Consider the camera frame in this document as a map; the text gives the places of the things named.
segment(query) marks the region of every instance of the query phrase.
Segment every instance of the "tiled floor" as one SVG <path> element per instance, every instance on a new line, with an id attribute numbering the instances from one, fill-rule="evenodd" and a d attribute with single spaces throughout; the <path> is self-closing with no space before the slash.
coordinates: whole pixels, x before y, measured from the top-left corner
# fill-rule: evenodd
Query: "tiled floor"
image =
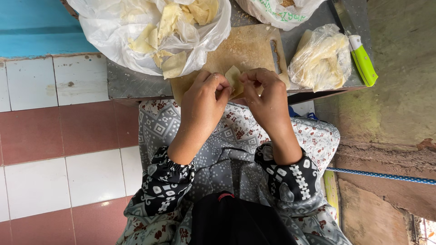
<path id="1" fill-rule="evenodd" d="M 114 244 L 140 188 L 138 109 L 102 55 L 0 62 L 0 244 Z M 313 102 L 293 105 L 302 116 Z"/>

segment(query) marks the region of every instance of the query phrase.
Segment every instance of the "clear plastic wrap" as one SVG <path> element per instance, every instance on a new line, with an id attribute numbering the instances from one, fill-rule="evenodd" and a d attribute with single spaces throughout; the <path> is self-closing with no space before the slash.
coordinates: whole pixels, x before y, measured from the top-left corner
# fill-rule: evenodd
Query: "clear plastic wrap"
<path id="1" fill-rule="evenodd" d="M 153 53 L 142 54 L 128 47 L 128 38 L 136 39 L 148 23 L 158 25 L 165 0 L 67 0 L 79 13 L 86 39 L 115 63 L 134 71 L 162 76 L 152 59 Z M 194 0 L 174 0 L 190 4 Z M 218 0 L 219 9 L 212 22 L 192 26 L 179 21 L 175 34 L 163 40 L 158 50 L 173 54 L 185 51 L 186 65 L 179 76 L 200 70 L 207 53 L 215 50 L 230 33 L 231 6 Z"/>
<path id="2" fill-rule="evenodd" d="M 241 8 L 260 22 L 289 31 L 308 20 L 325 0 L 293 0 L 283 7 L 278 0 L 236 0 Z"/>
<path id="3" fill-rule="evenodd" d="M 307 30 L 288 66 L 291 81 L 313 92 L 341 88 L 351 74 L 348 46 L 335 24 Z"/>

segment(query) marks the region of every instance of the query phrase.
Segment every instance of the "elastic cuff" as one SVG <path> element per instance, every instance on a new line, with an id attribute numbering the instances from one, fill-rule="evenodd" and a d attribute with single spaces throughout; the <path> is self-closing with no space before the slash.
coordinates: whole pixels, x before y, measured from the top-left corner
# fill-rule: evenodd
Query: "elastic cuff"
<path id="1" fill-rule="evenodd" d="M 173 162 L 171 159 L 168 158 L 168 155 L 167 155 L 166 164 L 169 168 L 173 168 L 174 171 L 181 172 L 183 169 L 189 167 L 189 165 L 194 165 L 194 160 L 195 160 L 195 157 L 194 157 L 194 159 L 192 159 L 192 161 L 188 165 L 181 165 L 181 164 L 177 164 L 177 163 Z"/>

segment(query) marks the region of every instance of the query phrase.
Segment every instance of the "polka dot rope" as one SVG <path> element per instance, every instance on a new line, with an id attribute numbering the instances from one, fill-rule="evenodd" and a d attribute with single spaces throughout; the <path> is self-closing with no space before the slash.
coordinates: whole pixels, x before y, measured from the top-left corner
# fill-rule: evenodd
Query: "polka dot rope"
<path id="1" fill-rule="evenodd" d="M 335 167 L 327 167 L 326 170 L 335 171 L 335 172 L 342 172 L 342 173 L 349 173 L 349 174 L 360 174 L 360 175 L 373 176 L 373 177 L 392 179 L 392 180 L 404 180 L 404 181 L 410 181 L 410 182 L 436 185 L 436 180 L 403 176 L 403 175 L 380 174 L 380 173 L 358 171 L 358 170 L 351 170 L 351 169 L 344 169 L 344 168 L 335 168 Z"/>

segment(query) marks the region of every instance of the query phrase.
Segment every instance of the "wooden cutting board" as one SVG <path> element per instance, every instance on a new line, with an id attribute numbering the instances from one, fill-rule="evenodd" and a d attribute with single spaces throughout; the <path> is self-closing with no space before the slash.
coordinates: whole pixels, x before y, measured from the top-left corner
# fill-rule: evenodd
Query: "wooden cutting board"
<path id="1" fill-rule="evenodd" d="M 277 54 L 277 62 L 281 71 L 279 77 L 289 88 L 289 78 L 286 72 L 286 61 L 279 29 L 269 24 L 233 27 L 228 38 L 215 51 L 208 53 L 206 64 L 203 65 L 201 70 L 225 74 L 234 65 L 241 72 L 259 67 L 275 71 L 276 66 L 270 44 L 271 40 L 275 42 L 274 52 Z M 191 87 L 199 73 L 200 71 L 194 71 L 188 75 L 170 80 L 174 100 L 178 105 L 181 104 L 183 95 Z M 258 88 L 258 94 L 261 94 L 262 90 L 262 87 Z M 242 93 L 234 99 L 243 98 L 243 95 Z"/>

